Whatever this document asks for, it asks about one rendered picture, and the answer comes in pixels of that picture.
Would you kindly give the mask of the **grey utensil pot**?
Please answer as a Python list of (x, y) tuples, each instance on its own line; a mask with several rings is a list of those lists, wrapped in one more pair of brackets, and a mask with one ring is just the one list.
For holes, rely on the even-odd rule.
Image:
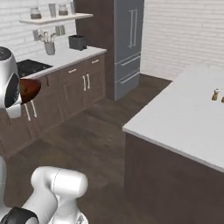
[(45, 43), (45, 51), (48, 55), (54, 55), (55, 54), (54, 43)]

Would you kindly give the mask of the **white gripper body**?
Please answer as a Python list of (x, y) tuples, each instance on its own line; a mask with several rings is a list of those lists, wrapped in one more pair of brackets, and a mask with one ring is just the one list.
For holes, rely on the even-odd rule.
[(21, 102), (17, 101), (15, 104), (6, 109), (8, 116), (12, 119), (21, 116)]

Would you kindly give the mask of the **grey double wall outlet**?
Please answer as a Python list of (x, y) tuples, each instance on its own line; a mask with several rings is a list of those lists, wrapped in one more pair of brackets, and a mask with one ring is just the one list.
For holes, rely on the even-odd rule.
[(55, 27), (55, 33), (57, 36), (63, 36), (66, 34), (66, 29), (64, 25), (58, 25)]

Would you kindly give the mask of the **brown kitchen island cabinet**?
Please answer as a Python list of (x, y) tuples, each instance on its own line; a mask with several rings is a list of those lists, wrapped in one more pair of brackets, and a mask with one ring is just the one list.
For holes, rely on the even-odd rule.
[(224, 173), (131, 134), (124, 191), (159, 224), (224, 224)]

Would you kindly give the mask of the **black hob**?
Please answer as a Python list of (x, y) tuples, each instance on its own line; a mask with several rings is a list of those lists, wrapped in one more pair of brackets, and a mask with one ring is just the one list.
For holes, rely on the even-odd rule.
[(17, 71), (20, 78), (35, 74), (51, 67), (51, 65), (47, 65), (45, 63), (41, 63), (31, 59), (25, 59), (17, 63)]

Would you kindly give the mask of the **grey cup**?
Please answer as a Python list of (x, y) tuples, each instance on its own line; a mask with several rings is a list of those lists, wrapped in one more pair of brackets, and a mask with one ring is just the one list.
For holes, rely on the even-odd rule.
[(55, 3), (49, 3), (48, 7), (49, 7), (51, 18), (56, 18), (56, 5), (55, 5)]

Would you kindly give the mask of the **glass jar with brown contents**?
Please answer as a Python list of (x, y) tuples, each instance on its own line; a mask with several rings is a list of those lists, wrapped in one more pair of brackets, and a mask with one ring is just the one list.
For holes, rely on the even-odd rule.
[(66, 16), (68, 14), (67, 6), (65, 4), (59, 5), (59, 15)]
[(38, 7), (31, 7), (31, 19), (41, 19), (41, 13)]

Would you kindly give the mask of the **brown cupboard run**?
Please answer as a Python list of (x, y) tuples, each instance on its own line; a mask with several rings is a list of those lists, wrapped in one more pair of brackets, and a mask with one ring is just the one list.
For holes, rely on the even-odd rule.
[(104, 53), (50, 72), (38, 95), (22, 106), (19, 118), (0, 109), (0, 156), (9, 157), (50, 128), (105, 97)]

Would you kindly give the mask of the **white wall shelf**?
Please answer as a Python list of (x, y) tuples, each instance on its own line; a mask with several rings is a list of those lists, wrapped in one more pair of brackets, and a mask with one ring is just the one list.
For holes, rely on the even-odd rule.
[(93, 17), (93, 14), (88, 13), (75, 13), (75, 14), (69, 14), (66, 16), (57, 16), (57, 17), (43, 17), (40, 19), (20, 19), (19, 22), (23, 24), (28, 25), (47, 25), (51, 23), (58, 23), (68, 20), (75, 20), (75, 19), (81, 19), (81, 18), (91, 18)]

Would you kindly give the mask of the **grey fridge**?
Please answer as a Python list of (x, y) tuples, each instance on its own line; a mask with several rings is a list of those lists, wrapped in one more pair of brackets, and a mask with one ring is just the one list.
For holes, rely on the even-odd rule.
[(114, 1), (115, 100), (139, 84), (144, 0)]

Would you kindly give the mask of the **kitchen tools in pot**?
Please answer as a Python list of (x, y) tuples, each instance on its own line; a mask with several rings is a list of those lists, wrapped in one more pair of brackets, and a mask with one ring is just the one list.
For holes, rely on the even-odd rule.
[(53, 43), (54, 39), (57, 37), (57, 34), (54, 32), (49, 34), (47, 31), (38, 31), (38, 39), (44, 43)]

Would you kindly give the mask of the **black toaster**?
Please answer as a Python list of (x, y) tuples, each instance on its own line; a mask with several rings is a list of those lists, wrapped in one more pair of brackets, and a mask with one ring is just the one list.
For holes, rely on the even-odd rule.
[(82, 35), (69, 36), (68, 43), (71, 49), (82, 51), (87, 48), (87, 38)]

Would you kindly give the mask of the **tall brown cabinet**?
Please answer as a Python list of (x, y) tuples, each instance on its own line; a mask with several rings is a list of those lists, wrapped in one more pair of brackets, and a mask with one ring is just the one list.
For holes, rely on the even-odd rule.
[(115, 99), (115, 38), (114, 38), (115, 0), (74, 0), (79, 13), (92, 14), (92, 17), (76, 21), (76, 31), (87, 37), (89, 46), (106, 49), (105, 79), (106, 96)]

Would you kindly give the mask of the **reddish-brown bowl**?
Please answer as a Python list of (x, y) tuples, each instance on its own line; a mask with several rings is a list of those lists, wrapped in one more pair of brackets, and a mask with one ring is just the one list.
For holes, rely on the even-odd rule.
[(41, 82), (39, 80), (21, 79), (19, 85), (23, 104), (34, 99), (41, 89)]

